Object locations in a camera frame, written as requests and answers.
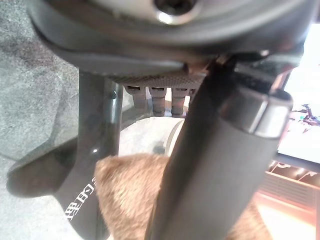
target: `floor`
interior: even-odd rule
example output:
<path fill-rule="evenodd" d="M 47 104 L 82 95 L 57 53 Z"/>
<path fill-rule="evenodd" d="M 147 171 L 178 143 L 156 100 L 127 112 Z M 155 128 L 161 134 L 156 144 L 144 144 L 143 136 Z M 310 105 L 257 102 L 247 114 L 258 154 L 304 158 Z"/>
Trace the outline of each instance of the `floor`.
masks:
<path fill-rule="evenodd" d="M 0 2 L 0 238 L 77 240 L 53 197 L 17 198 L 6 190 L 15 162 L 30 152 L 47 152 L 78 132 L 78 70 L 42 46 L 25 2 Z M 132 104 L 125 94 L 123 109 Z"/>

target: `brown fur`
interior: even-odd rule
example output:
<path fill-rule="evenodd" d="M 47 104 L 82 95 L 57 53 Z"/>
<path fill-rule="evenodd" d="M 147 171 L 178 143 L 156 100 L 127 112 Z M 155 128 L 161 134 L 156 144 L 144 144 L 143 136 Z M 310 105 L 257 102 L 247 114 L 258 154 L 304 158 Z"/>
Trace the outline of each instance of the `brown fur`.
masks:
<path fill-rule="evenodd" d="M 96 164 L 96 192 L 114 240 L 143 240 L 169 158 L 136 154 L 107 157 Z M 251 202 L 227 240 L 272 240 L 257 206 Z"/>

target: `gray carpet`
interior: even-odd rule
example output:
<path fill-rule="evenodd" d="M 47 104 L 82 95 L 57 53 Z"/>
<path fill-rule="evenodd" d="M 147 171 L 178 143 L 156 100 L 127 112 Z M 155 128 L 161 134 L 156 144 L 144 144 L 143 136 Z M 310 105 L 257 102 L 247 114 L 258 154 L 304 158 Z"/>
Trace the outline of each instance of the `gray carpet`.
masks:
<path fill-rule="evenodd" d="M 0 239 L 77 240 L 54 198 L 17 198 L 6 190 L 14 162 L 78 133 L 78 70 L 42 46 L 25 2 L 0 1 Z M 132 104 L 125 94 L 123 109 Z"/>

